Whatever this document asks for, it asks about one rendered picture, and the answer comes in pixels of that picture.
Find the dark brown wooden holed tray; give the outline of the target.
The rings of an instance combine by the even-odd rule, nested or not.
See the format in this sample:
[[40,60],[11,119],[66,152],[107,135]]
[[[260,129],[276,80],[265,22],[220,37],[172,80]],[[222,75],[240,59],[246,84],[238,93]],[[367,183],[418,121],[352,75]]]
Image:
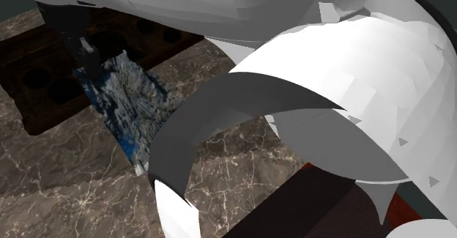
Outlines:
[[[145,70],[203,38],[110,9],[90,9],[91,44],[106,60],[127,51]],[[90,102],[72,74],[77,64],[45,25],[0,42],[0,86],[15,101],[29,135],[39,135],[75,115]]]

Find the blue white patterned book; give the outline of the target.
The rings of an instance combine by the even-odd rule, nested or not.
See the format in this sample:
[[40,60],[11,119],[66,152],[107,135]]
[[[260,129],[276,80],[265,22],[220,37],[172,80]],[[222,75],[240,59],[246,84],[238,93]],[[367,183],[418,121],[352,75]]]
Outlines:
[[149,168],[149,150],[158,130],[183,101],[182,94],[131,61],[126,51],[108,59],[91,79],[73,71],[92,107],[132,163],[137,175]]

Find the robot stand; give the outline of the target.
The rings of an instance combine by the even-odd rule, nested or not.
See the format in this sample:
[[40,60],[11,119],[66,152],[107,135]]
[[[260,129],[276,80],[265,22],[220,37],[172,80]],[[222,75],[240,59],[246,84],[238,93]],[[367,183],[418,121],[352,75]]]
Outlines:
[[307,163],[222,238],[385,238],[419,219],[395,193],[380,223],[372,200],[354,180]]

